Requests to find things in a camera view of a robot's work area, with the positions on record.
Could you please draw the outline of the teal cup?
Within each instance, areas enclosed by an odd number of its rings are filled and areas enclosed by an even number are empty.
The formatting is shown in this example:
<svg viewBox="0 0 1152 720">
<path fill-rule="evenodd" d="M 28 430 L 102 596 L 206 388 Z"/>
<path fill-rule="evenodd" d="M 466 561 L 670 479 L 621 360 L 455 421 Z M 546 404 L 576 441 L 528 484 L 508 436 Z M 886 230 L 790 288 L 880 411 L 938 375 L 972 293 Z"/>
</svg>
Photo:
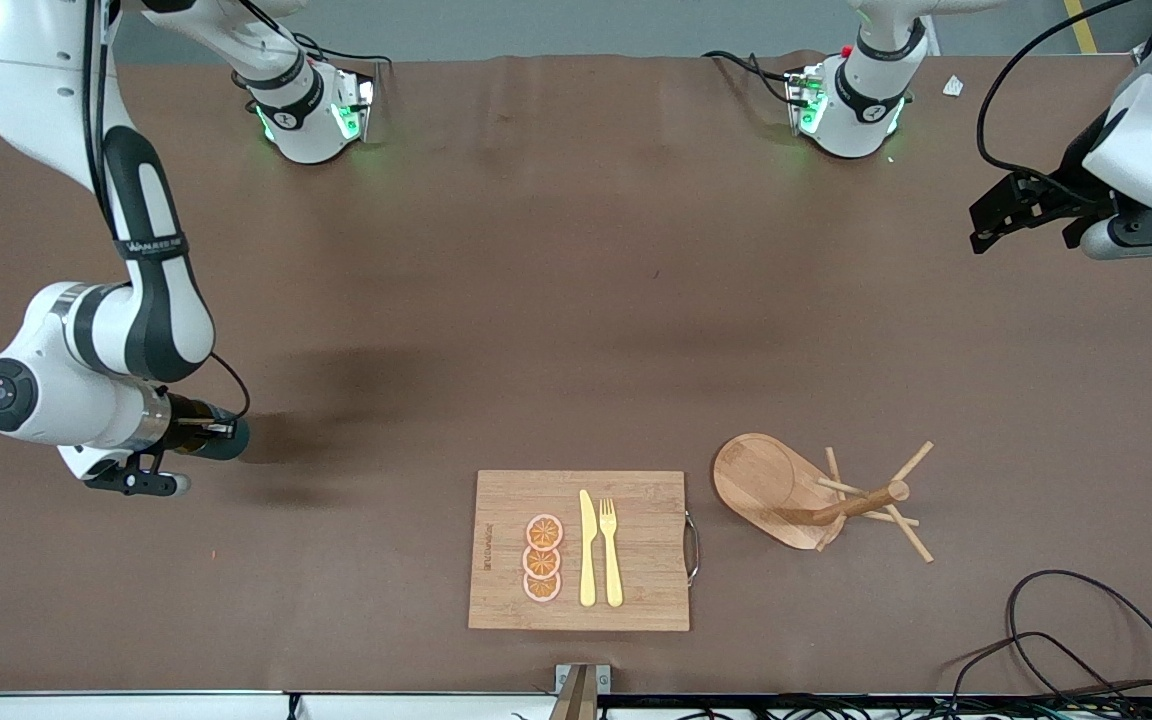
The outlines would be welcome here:
<svg viewBox="0 0 1152 720">
<path fill-rule="evenodd" d="M 250 444 L 251 430 L 247 418 L 237 419 L 238 430 L 236 437 L 232 439 L 206 437 L 204 445 L 202 445 L 195 454 L 197 456 L 215 461 L 230 461 L 238 458 L 238 456 L 247 450 L 248 444 Z"/>
</svg>

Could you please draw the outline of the wooden mug tree stand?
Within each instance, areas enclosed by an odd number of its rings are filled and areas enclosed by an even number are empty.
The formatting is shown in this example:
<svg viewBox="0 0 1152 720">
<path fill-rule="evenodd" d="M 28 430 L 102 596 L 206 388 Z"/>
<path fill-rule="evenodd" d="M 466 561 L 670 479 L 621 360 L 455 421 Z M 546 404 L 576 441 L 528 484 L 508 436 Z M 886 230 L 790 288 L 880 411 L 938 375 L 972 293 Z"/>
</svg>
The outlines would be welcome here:
<svg viewBox="0 0 1152 720">
<path fill-rule="evenodd" d="M 841 536 L 847 520 L 877 520 L 897 526 L 923 562 L 933 562 L 916 535 L 918 523 L 899 509 L 910 497 L 909 475 L 933 447 L 923 444 L 881 487 L 858 488 L 841 480 L 832 448 L 823 471 L 780 439 L 746 433 L 719 448 L 712 479 L 728 509 L 783 546 L 820 552 Z"/>
</svg>

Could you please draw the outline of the yellow plastic knife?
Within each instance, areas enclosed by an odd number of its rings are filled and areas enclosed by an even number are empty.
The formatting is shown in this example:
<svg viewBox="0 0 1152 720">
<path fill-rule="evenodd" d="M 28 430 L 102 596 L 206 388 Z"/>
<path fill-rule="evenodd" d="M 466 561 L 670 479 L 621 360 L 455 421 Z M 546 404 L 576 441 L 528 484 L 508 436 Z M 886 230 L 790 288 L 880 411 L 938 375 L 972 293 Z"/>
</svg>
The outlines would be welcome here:
<svg viewBox="0 0 1152 720">
<path fill-rule="evenodd" d="M 582 607 L 594 606 L 596 578 L 593 546 L 598 537 L 598 515 L 593 507 L 593 498 L 586 488 L 579 488 L 581 514 L 581 564 L 579 564 L 579 602 Z"/>
</svg>

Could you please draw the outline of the yellow plastic fork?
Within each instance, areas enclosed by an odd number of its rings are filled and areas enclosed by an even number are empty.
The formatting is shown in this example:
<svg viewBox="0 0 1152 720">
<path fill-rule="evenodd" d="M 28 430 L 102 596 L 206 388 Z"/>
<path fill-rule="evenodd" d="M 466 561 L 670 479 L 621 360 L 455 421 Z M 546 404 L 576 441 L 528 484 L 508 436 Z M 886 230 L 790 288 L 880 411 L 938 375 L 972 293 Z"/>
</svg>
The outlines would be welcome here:
<svg viewBox="0 0 1152 720">
<path fill-rule="evenodd" d="M 626 602 L 626 589 L 623 589 L 620 558 L 617 558 L 617 511 L 613 498 L 602 498 L 599 501 L 598 521 L 600 533 L 604 538 L 605 560 L 605 600 L 611 607 L 621 607 Z"/>
</svg>

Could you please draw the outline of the bamboo cutting board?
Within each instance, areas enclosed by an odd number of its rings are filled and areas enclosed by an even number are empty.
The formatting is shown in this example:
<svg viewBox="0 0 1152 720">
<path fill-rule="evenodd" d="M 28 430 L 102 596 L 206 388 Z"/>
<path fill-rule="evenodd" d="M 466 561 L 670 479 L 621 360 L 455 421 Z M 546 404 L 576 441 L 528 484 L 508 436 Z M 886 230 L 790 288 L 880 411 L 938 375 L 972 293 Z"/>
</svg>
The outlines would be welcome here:
<svg viewBox="0 0 1152 720">
<path fill-rule="evenodd" d="M 579 488 L 596 515 L 602 498 L 617 511 L 623 605 L 605 600 L 604 538 L 594 539 L 596 602 L 579 602 Z M 536 515 L 564 525 L 558 548 L 562 592 L 532 602 L 522 589 L 524 529 Z M 685 480 L 681 471 L 482 470 L 476 478 L 468 626 L 520 632 L 685 632 L 690 626 L 684 556 Z"/>
</svg>

